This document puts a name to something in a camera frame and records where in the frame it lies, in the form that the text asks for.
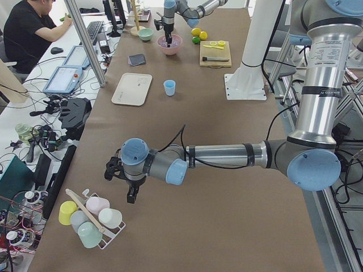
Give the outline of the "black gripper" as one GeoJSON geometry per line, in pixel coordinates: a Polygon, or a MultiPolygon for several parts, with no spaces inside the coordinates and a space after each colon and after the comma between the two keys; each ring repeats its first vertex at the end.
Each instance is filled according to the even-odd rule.
{"type": "Polygon", "coordinates": [[[126,182],[130,185],[126,195],[127,203],[135,203],[138,194],[138,187],[146,181],[146,176],[144,174],[130,175],[125,173],[125,177],[126,182]]]}
{"type": "Polygon", "coordinates": [[[172,33],[171,32],[174,30],[174,23],[171,23],[171,24],[165,23],[163,25],[163,29],[166,32],[167,47],[170,47],[172,44],[172,33]]]}

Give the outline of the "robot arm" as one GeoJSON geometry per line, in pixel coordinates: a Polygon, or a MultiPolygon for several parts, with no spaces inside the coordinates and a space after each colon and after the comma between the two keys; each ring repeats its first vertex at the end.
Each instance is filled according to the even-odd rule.
{"type": "MultiPolygon", "coordinates": [[[[187,1],[164,1],[157,30],[164,29],[171,44],[175,14],[191,27],[227,1],[206,1],[190,8],[187,1]]],[[[226,74],[228,100],[265,100],[263,86],[257,84],[259,67],[270,45],[285,1],[256,1],[240,67],[226,74]]],[[[147,176],[168,184],[182,184],[188,168],[199,165],[219,169],[241,169],[259,165],[276,169],[303,190],[320,191],[336,182],[341,166],[334,154],[331,136],[351,40],[362,32],[362,1],[292,1],[289,32],[310,41],[310,55],[297,121],[284,140],[258,144],[214,146],[183,144],[183,126],[161,150],[149,148],[139,138],[131,138],[120,149],[120,179],[129,184],[127,202],[135,203],[139,187],[147,176]]]]}
{"type": "Polygon", "coordinates": [[[216,8],[227,4],[227,0],[211,0],[202,3],[201,5],[191,8],[188,1],[164,1],[163,15],[161,15],[160,24],[164,29],[167,46],[172,43],[172,32],[174,30],[175,15],[179,14],[187,24],[193,28],[199,20],[211,14],[216,8]]]}

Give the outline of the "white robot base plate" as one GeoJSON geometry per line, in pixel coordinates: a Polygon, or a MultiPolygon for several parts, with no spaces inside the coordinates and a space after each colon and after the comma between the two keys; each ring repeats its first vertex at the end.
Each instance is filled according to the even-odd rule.
{"type": "Polygon", "coordinates": [[[262,75],[224,75],[225,92],[228,100],[266,100],[262,75]]]}

